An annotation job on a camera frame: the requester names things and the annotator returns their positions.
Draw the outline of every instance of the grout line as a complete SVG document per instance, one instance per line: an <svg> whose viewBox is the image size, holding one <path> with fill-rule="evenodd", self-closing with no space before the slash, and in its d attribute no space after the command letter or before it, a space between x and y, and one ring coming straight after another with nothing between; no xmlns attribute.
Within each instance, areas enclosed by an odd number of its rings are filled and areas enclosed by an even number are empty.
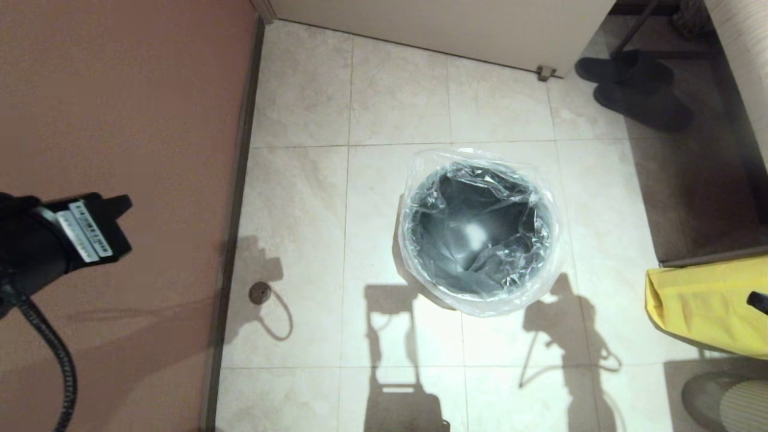
<svg viewBox="0 0 768 432"><path fill-rule="evenodd" d="M575 279L575 281L573 281L573 282L569 281L569 283L576 284L576 289L574 290L574 292L576 293L577 296L581 297L581 290L580 290L580 287L578 285L578 269L576 268L576 254L574 253L574 238L573 238L573 234L572 234L572 230L571 230L571 215L568 213L568 203L567 203L567 201L568 201L568 194L565 191L565 181L563 179L563 177L564 177L564 175L563 175L563 165L561 163L560 148L559 148L557 142L554 143L554 152L558 156L558 170L560 171L560 186L562 187L562 191L563 191L563 198L562 198L563 199L563 214L565 215L565 220L566 220L565 224L566 224L566 228L568 229L568 243L569 243L568 246L569 246L570 254L571 254L571 269L574 272L574 279ZM584 332L584 341L586 341L587 347L589 347L590 341L589 341L589 335L587 333L587 315L584 312L584 302L583 301L579 301L578 302L578 307L579 307L579 311L581 312L581 331ZM599 363L595 363L595 360L592 358L592 350L587 349L587 356L588 356L588 360L589 360L589 363L590 363L590 365L589 365L589 373L590 374L599 374L600 373L600 364ZM593 383L598 383L598 382L601 383L602 381L597 379L599 377L600 377L599 375L597 377L592 376L592 382ZM592 386L592 398L594 400L595 420L598 423L598 430L602 430L602 426L600 425L600 412L598 412L598 391L600 391L600 392L603 391L602 385L600 386L600 388L594 388L594 386Z"/></svg>
<svg viewBox="0 0 768 432"><path fill-rule="evenodd" d="M464 327L462 327L462 343L463 343L463 335L464 335ZM462 373L464 374L464 415L467 418L467 431L469 432L472 430L472 428L469 426L469 386L467 385L467 367L464 366L462 368Z"/></svg>
<svg viewBox="0 0 768 432"><path fill-rule="evenodd" d="M466 359L466 349L464 346L464 314L459 314L459 323L461 324L462 329L462 367L467 367L467 359Z"/></svg>
<svg viewBox="0 0 768 432"><path fill-rule="evenodd" d="M691 359L690 361L699 361L698 358ZM647 363L636 363L636 364L621 364L621 367L646 367L646 366L663 366L664 362L660 361L651 361ZM558 367L560 369L563 368L569 368L569 367L579 367L583 369L598 369L597 365L595 364L566 364L563 365L562 362L556 362L553 364L535 364L535 365L528 365L529 367L535 366L535 367ZM483 364L478 366L457 366L457 365L451 365L451 366L445 366L445 365L437 365L437 366L424 366L419 365L419 369L461 369L466 371L467 369L522 369L524 367L523 364ZM282 371L282 370L292 370L292 369L309 369L309 370L318 370L318 371L327 371L331 369L360 369L360 370L368 370L373 368L373 366L264 366L264 367L245 367L245 366L228 366L228 367L222 367L221 369L228 369L231 371ZM410 366L378 366L376 369L410 369L412 370L414 368L413 365Z"/></svg>
<svg viewBox="0 0 768 432"><path fill-rule="evenodd" d="M346 145L351 145L352 140L352 79L355 75L355 36L352 35L352 50L349 55L349 121L346 125Z"/></svg>
<svg viewBox="0 0 768 432"><path fill-rule="evenodd" d="M554 112L552 112L552 98L549 95L549 81L545 82L544 85L547 86L547 105L549 105L549 124L552 125L552 139L555 140L558 138L558 133L554 129Z"/></svg>
<svg viewBox="0 0 768 432"><path fill-rule="evenodd" d="M448 93L448 136L453 142L453 118L451 116L451 69L449 58L445 57L445 92Z"/></svg>
<svg viewBox="0 0 768 432"><path fill-rule="evenodd" d="M341 325L339 326L339 366L343 362L344 353L344 283L346 275L346 216L349 213L349 143L352 140L352 79L355 74L355 36L352 38L352 47L349 53L349 117L346 125L346 183L344 189L344 235L343 253L341 260ZM339 368L339 389L336 405L336 432L341 430L341 369Z"/></svg>
<svg viewBox="0 0 768 432"><path fill-rule="evenodd" d="M282 149L282 148L327 148L327 147L385 147L387 145L430 145L430 144L448 144L448 145L473 145L473 144L498 144L498 143L515 143L515 142L556 142L556 141L633 141L644 140L654 138L563 138L563 139L516 139L516 140L493 140L493 141L430 141L430 142L390 142L386 144L363 144L363 145L286 145L286 146L256 146L251 145L251 150L263 150L263 149Z"/></svg>
<svg viewBox="0 0 768 432"><path fill-rule="evenodd" d="M344 283L346 281L346 216L349 213L349 146L346 147L346 187L344 191L344 235L341 260L341 326L339 327L339 368L344 353ZM341 370L339 369L339 406L336 412L336 425L341 428Z"/></svg>

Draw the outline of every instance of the black cable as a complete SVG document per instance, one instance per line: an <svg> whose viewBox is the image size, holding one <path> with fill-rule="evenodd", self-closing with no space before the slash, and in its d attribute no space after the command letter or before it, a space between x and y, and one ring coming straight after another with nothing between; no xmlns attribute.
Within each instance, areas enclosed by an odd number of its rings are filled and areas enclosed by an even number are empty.
<svg viewBox="0 0 768 432"><path fill-rule="evenodd" d="M69 421L72 419L72 414L74 414L74 404L78 399L78 376L74 369L72 355L35 302L24 292L17 290L13 286L12 277L3 273L0 268L0 290L2 290L3 297L18 307L24 318L29 321L29 324L51 348L59 367L61 367L61 375L64 378L64 402L54 432L65 432Z"/></svg>

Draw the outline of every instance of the baseboard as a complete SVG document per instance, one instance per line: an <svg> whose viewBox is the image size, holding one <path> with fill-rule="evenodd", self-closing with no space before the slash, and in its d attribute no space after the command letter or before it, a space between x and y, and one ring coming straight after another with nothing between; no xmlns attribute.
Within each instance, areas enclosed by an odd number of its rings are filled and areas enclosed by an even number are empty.
<svg viewBox="0 0 768 432"><path fill-rule="evenodd" d="M256 31L253 36L253 49L250 56L250 67L243 89L243 102L240 106L240 127L237 132L238 152L237 168L235 171L234 195L230 216L230 228L227 234L227 246L224 255L221 287L214 307L213 322L211 323L211 342L209 354L209 371L206 382L203 418L200 429L206 432L216 430L216 409L219 395L219 377L221 373L221 357L224 349L224 335L227 327L227 311L229 310L230 289L234 272L235 251L240 227L240 210L243 207L243 192L245 176L248 168L250 151L250 135L253 129L253 110L256 106L256 89L259 81L261 65L261 49L264 43L264 21L257 17Z"/></svg>
<svg viewBox="0 0 768 432"><path fill-rule="evenodd" d="M648 0L619 0L609 15L640 15L648 6ZM661 0L651 15L671 16L680 9L680 0Z"/></svg>

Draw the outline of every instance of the floor drain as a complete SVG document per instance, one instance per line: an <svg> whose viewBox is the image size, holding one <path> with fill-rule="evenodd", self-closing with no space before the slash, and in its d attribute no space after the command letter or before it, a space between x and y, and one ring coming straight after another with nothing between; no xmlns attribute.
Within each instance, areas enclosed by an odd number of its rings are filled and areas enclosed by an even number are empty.
<svg viewBox="0 0 768 432"><path fill-rule="evenodd" d="M257 282L248 290L248 298L253 304L265 304L272 297L272 288L267 282Z"/></svg>

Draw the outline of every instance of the white door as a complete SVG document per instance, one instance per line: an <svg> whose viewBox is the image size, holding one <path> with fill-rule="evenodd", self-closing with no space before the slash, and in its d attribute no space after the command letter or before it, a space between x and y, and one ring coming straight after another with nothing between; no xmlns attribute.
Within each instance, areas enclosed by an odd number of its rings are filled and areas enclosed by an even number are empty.
<svg viewBox="0 0 768 432"><path fill-rule="evenodd" d="M271 0L277 18L564 75L614 0Z"/></svg>

